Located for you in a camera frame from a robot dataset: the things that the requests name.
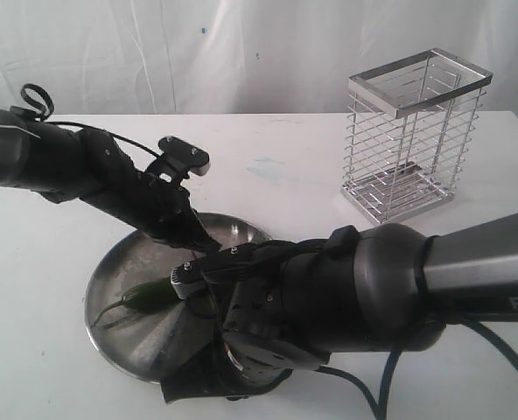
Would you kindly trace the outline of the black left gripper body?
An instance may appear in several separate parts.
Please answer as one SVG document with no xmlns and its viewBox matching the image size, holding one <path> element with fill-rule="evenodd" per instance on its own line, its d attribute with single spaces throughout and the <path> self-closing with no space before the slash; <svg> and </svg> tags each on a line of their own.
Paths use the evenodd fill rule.
<svg viewBox="0 0 518 420">
<path fill-rule="evenodd" d="M 188 191 L 139 170 L 124 187 L 122 219 L 156 242 L 186 246 L 184 221 L 192 210 Z"/>
</svg>

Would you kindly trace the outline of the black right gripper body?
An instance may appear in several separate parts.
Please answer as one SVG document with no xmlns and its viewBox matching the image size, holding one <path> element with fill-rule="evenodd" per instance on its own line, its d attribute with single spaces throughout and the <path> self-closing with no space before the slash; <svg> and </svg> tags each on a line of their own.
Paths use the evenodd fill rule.
<svg viewBox="0 0 518 420">
<path fill-rule="evenodd" d="M 295 370 L 329 361 L 329 289 L 311 279 L 251 279 L 207 286 L 219 316 L 228 398 L 270 392 Z"/>
</svg>

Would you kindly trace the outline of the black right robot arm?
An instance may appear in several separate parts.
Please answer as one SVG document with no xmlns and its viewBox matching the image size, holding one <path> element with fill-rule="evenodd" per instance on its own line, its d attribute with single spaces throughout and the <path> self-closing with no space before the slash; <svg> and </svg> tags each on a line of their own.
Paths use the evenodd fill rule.
<svg viewBox="0 0 518 420">
<path fill-rule="evenodd" d="M 404 352 L 469 326 L 518 371 L 518 356 L 485 328 L 518 322 L 518 213 L 425 236 L 401 224 L 346 226 L 326 239 L 245 243 L 175 268 L 183 300 L 205 295 L 213 330 L 202 349 L 160 382 L 164 399 L 240 400 L 296 370 L 328 371 L 336 353 L 386 352 L 376 414 L 387 407 Z"/>
</svg>

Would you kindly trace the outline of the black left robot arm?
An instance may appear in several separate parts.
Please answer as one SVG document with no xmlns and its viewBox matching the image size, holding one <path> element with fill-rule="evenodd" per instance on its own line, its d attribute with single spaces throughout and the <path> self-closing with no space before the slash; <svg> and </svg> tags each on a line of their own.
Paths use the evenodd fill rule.
<svg viewBox="0 0 518 420">
<path fill-rule="evenodd" d="M 141 171 L 105 130 L 78 131 L 0 109 L 0 187 L 30 190 L 59 204 L 81 200 L 173 248 L 209 254 L 212 238 L 181 185 L 202 176 L 209 155 L 175 136 Z"/>
</svg>

